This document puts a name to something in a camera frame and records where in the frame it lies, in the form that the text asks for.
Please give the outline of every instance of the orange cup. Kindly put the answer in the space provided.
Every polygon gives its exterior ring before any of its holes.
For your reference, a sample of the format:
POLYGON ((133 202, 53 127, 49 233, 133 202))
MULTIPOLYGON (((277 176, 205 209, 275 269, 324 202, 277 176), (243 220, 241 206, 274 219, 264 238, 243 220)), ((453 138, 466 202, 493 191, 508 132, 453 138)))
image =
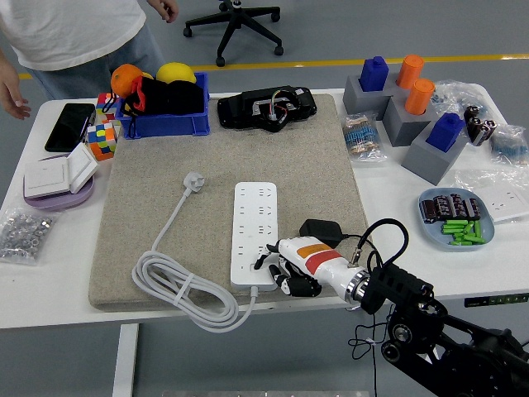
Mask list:
POLYGON ((398 72, 397 86, 404 89, 413 87, 413 83, 421 75, 422 66, 424 66, 424 59, 419 55, 406 55, 400 72, 398 72))
POLYGON ((434 89, 436 89, 436 85, 429 79, 415 80, 410 95, 404 104, 406 111, 415 116, 422 115, 427 110, 434 89))

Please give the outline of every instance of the person's hand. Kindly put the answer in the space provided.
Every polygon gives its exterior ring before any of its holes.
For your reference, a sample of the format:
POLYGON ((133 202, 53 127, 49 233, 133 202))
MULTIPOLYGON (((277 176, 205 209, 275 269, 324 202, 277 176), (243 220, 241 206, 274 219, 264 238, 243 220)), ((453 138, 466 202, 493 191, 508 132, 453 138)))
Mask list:
POLYGON ((0 103, 13 117, 24 120, 30 116, 31 109, 20 94, 19 84, 17 70, 0 54, 0 103))
POLYGON ((147 2, 167 23, 174 22, 179 15, 179 5, 176 0, 147 0, 147 2))

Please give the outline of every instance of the yellow fruit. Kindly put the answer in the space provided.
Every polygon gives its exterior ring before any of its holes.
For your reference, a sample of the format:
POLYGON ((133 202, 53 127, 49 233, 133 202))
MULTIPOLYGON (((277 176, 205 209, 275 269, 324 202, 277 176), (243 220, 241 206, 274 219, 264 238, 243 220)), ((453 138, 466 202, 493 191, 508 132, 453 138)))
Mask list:
POLYGON ((165 83, 170 83, 175 80, 197 83, 197 77, 193 70, 186 64, 180 62, 169 62, 168 64, 162 65, 158 69, 156 79, 165 83))
POLYGON ((112 73, 110 80, 112 91, 122 98, 128 97, 132 93, 132 80, 142 73, 141 69, 134 65, 121 65, 112 73))

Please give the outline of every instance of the chair base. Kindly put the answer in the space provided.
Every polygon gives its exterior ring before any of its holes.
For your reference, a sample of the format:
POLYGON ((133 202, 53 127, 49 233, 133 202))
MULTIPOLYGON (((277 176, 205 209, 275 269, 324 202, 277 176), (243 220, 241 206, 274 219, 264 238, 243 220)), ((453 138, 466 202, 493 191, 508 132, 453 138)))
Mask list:
POLYGON ((257 7, 257 8, 242 8, 233 7, 231 0, 222 0, 223 3, 219 6, 221 12, 185 22, 185 29, 183 35, 192 37, 193 32, 191 26, 211 25, 213 23, 228 22, 228 27, 224 32, 221 44, 217 49, 217 66, 222 67, 226 64, 222 57, 222 52, 226 48, 228 41, 233 35, 235 29, 241 29, 242 25, 248 26, 251 30, 256 31, 260 35, 273 41, 276 44, 274 53, 276 55, 283 54, 282 41, 274 33, 259 24, 254 17, 261 17, 263 15, 270 15, 272 22, 277 22, 280 19, 279 7, 257 7))

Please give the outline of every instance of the black phone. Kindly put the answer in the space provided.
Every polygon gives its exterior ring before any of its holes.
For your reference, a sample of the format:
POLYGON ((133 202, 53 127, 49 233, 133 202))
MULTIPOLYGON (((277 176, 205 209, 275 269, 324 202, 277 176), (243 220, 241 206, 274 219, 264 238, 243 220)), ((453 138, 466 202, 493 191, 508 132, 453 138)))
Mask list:
POLYGON ((83 141, 88 126, 96 117, 93 103, 66 103, 44 145, 46 151, 71 152, 83 141))

